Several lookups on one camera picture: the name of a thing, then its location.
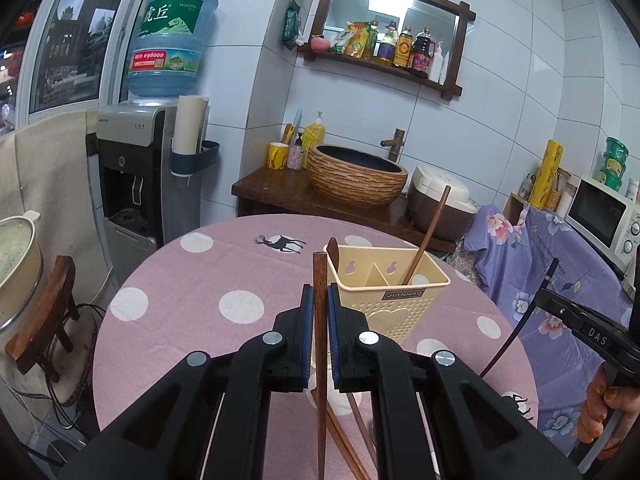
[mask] fingernail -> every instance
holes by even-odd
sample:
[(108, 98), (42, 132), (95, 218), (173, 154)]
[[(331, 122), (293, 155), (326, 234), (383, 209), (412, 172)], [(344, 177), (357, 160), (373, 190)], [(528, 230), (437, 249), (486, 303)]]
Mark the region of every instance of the fingernail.
[(604, 392), (604, 400), (612, 401), (616, 398), (618, 394), (617, 388), (609, 388), (606, 392)]

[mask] blue water jug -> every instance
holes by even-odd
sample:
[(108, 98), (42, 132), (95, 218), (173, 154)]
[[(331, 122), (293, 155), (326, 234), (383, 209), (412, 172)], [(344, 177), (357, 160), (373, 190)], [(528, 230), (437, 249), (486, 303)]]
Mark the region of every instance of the blue water jug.
[(127, 85), (138, 97), (193, 90), (218, 0), (149, 0), (131, 44)]

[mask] sink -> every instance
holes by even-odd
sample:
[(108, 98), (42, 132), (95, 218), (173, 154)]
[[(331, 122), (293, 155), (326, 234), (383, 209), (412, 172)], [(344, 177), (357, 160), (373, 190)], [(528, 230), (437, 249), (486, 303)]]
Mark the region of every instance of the sink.
[(386, 158), (335, 144), (309, 148), (306, 168), (316, 191), (360, 207), (392, 202), (408, 176), (405, 168)]

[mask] faucet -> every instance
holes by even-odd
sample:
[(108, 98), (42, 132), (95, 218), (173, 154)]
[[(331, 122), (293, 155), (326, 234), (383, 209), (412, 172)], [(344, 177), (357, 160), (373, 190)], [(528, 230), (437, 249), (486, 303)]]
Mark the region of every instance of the faucet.
[(396, 128), (396, 132), (394, 134), (393, 139), (380, 141), (380, 146), (382, 146), (383, 148), (391, 147), (391, 150), (389, 150), (389, 160), (391, 162), (398, 161), (400, 148), (404, 146), (404, 140), (402, 140), (403, 137), (404, 137), (404, 130), (399, 130), (398, 128)]

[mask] hand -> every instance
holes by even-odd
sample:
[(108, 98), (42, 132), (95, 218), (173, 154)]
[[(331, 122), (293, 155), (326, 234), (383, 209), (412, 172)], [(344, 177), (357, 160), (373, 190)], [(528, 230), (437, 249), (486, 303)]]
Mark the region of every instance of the hand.
[(607, 408), (623, 410), (625, 415), (604, 450), (598, 455), (599, 460), (608, 460), (615, 454), (640, 413), (640, 390), (623, 387), (607, 388), (607, 378), (602, 365), (589, 384), (587, 400), (580, 409), (578, 438), (582, 442), (591, 444), (602, 434), (603, 422), (607, 418)]

